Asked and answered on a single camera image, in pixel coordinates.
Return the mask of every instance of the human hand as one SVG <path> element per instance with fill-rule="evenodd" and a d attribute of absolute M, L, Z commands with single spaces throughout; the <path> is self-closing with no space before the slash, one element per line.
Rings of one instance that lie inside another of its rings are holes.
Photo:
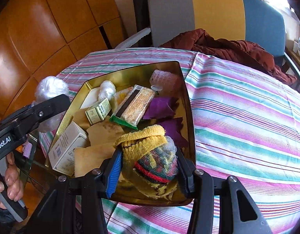
<path fill-rule="evenodd" d="M 23 184 L 20 181 L 19 173 L 15 165 L 15 158 L 13 153 L 9 153 L 7 156 L 8 168 L 5 173 L 5 182 L 8 186 L 7 194 L 9 199 L 18 201 L 23 196 Z M 0 192 L 4 190 L 4 185 L 0 181 Z M 0 208 L 6 209 L 2 202 L 0 202 Z"/>

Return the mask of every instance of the plastic bottle cap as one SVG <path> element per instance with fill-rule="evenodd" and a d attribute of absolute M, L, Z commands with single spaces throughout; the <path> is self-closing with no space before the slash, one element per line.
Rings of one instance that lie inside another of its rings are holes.
<path fill-rule="evenodd" d="M 163 87 L 159 85 L 151 85 L 151 89 L 154 91 L 161 91 L 163 90 Z"/>

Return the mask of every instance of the chair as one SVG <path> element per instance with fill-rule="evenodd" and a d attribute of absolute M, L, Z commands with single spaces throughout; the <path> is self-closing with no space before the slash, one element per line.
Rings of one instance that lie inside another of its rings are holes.
<path fill-rule="evenodd" d="M 148 0 L 150 27 L 142 29 L 115 49 L 131 47 L 151 32 L 154 47 L 178 34 L 198 28 L 214 39 L 258 43 L 282 66 L 285 59 L 300 81 L 300 72 L 285 53 L 282 15 L 261 0 Z"/>

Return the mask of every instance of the black pole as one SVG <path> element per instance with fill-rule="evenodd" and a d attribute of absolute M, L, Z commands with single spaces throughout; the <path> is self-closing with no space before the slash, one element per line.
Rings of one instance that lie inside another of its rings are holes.
<path fill-rule="evenodd" d="M 135 10 L 135 19 L 136 19 L 136 28 L 137 32 L 150 27 L 150 18 L 148 10 L 148 0 L 133 0 L 134 10 Z M 149 47 L 152 45 L 151 34 L 143 37 L 138 41 L 139 47 Z"/>

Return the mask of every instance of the small cardboard box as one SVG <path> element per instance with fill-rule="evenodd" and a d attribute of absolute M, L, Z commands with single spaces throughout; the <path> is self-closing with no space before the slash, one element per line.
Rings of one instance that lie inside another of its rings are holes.
<path fill-rule="evenodd" d="M 103 121 L 111 110 L 109 100 L 97 101 L 85 112 L 91 125 Z"/>
<path fill-rule="evenodd" d="M 86 147 L 87 141 L 88 137 L 85 131 L 72 121 L 48 153 L 53 170 L 72 176 L 74 173 L 74 150 L 76 147 Z"/>

